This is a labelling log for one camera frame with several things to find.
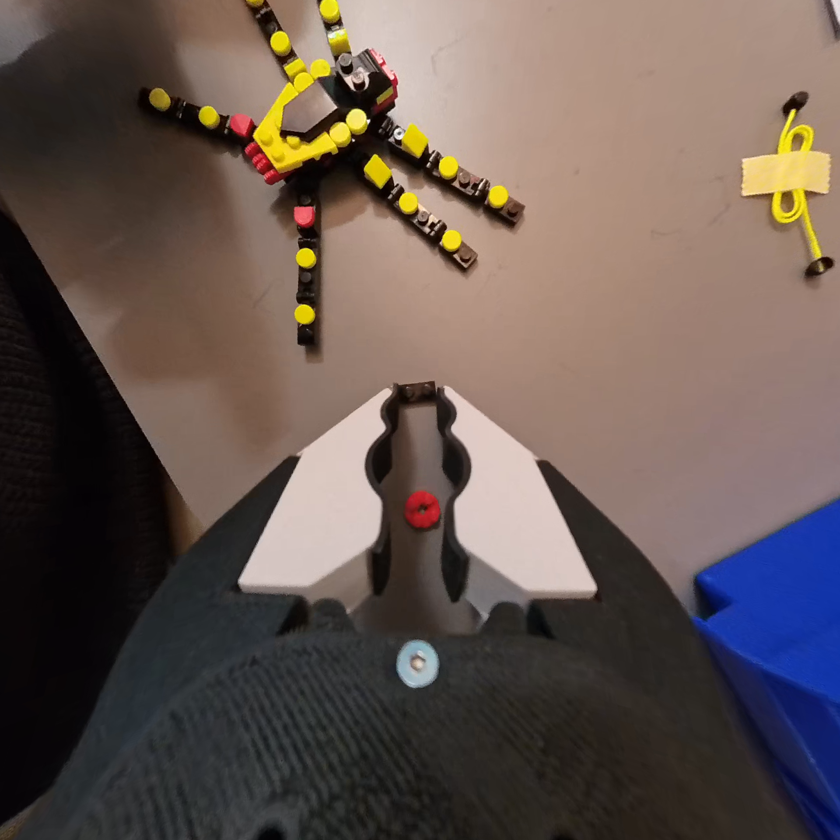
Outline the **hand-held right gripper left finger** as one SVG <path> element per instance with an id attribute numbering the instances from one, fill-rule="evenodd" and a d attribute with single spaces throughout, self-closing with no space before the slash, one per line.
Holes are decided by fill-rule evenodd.
<path id="1" fill-rule="evenodd" d="M 258 595 L 340 602 L 353 613 L 387 585 L 390 515 L 384 479 L 400 396 L 393 385 L 304 448 L 238 578 Z"/>

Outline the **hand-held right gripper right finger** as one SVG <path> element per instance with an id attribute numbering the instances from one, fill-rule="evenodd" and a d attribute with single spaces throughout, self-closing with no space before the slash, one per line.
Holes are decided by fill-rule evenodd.
<path id="1" fill-rule="evenodd" d="M 483 619 L 502 603 L 590 601 L 597 585 L 543 474 L 545 463 L 453 388 L 436 393 L 451 486 L 441 570 L 449 599 Z"/>

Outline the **round red lego piece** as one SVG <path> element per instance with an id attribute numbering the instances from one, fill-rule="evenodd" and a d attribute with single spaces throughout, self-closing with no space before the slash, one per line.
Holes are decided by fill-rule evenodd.
<path id="1" fill-rule="evenodd" d="M 437 526 L 441 508 L 437 497 L 427 490 L 416 490 L 404 506 L 404 519 L 414 530 L 429 530 Z"/>

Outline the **yellow black lego spider model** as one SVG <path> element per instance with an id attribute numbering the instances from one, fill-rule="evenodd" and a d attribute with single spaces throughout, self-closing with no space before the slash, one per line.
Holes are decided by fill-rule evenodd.
<path id="1" fill-rule="evenodd" d="M 162 87 L 142 87 L 139 107 L 150 115 L 237 149 L 269 186 L 286 185 L 296 202 L 297 292 L 293 317 L 297 344 L 319 346 L 321 290 L 320 185 L 337 165 L 347 165 L 408 226 L 460 270 L 477 260 L 462 234 L 420 204 L 394 177 L 375 146 L 510 226 L 524 205 L 501 184 L 464 168 L 452 155 L 433 149 L 414 123 L 403 127 L 390 112 L 398 99 L 398 77 L 375 49 L 353 52 L 340 3 L 316 2 L 331 58 L 310 65 L 295 50 L 267 1 L 247 1 L 251 17 L 281 69 L 286 85 L 266 116 L 226 114 L 200 106 Z"/>

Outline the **person's dark clothing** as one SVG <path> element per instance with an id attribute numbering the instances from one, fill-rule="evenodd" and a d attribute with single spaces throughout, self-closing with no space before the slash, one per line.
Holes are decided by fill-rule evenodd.
<path id="1" fill-rule="evenodd" d="M 54 783 L 174 557 L 160 460 L 2 212 L 2 824 Z"/>

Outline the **blue plastic bin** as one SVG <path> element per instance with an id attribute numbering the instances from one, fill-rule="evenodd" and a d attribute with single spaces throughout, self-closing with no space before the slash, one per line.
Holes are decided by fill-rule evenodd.
<path id="1" fill-rule="evenodd" d="M 695 619 L 816 838 L 839 837 L 839 500 L 696 575 Z"/>

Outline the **beige masking tape strip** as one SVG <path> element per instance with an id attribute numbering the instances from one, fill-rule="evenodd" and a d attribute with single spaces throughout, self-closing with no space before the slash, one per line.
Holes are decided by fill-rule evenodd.
<path id="1" fill-rule="evenodd" d="M 820 151 L 792 151 L 742 160 L 741 195 L 775 193 L 827 194 L 831 186 L 832 157 Z"/>

